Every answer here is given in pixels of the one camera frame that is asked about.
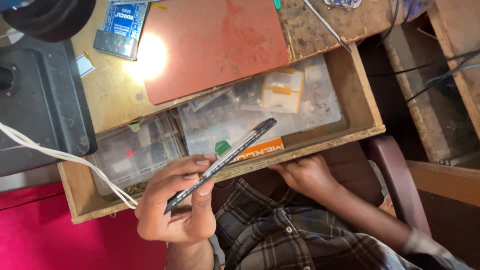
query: dirty tabletop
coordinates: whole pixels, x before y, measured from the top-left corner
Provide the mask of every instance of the dirty tabletop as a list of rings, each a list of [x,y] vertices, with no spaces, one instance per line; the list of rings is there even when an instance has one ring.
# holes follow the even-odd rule
[[[395,9],[395,2],[390,0],[363,0],[358,8],[351,11],[328,9],[323,1],[313,2],[312,5],[347,43],[387,29]],[[102,25],[106,6],[107,0],[97,1],[87,25],[72,38],[75,55],[88,53],[96,68],[82,78],[96,133],[133,122],[220,89],[217,86],[156,106],[152,105],[148,100],[143,77],[136,62],[99,53],[92,47],[96,30]],[[403,7],[400,6],[397,24],[403,20],[405,16],[403,12]],[[303,0],[283,0],[282,8],[277,14],[290,63],[341,47]]]

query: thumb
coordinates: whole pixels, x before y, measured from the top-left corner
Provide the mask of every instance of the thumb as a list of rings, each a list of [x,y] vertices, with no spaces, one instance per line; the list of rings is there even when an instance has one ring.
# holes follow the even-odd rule
[[[206,239],[215,233],[216,220],[212,211],[212,189],[208,181],[192,194],[192,225],[189,233],[199,239]]]
[[[283,164],[270,165],[268,168],[279,173],[289,187],[293,189],[297,187],[297,183],[295,182],[295,179],[293,179],[292,174],[285,168]]]

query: chair armrest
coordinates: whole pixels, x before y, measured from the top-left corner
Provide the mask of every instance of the chair armrest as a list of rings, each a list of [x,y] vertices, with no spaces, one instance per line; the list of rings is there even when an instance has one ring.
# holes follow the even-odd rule
[[[361,145],[367,158],[377,164],[384,176],[397,218],[432,236],[417,187],[395,139],[379,135],[363,140]]]

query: person's right hand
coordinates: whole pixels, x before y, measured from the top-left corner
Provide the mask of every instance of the person's right hand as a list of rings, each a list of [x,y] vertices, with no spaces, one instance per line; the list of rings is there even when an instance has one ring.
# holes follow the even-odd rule
[[[215,154],[192,155],[167,164],[152,177],[142,200],[135,209],[137,231],[145,240],[193,245],[215,233],[216,221],[212,212],[213,182],[208,181],[180,204],[186,206],[178,213],[174,209],[163,214],[167,200],[177,191],[188,189],[199,181],[216,160]]]
[[[291,189],[320,204],[328,202],[343,188],[330,173],[325,159],[318,153],[270,165],[269,168],[277,171]]]

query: blue box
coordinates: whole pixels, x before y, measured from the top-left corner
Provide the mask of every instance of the blue box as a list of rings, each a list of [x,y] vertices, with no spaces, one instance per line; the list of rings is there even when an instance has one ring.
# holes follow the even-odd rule
[[[102,28],[95,35],[93,47],[104,53],[137,60],[138,41],[148,7],[148,3],[109,3]]]

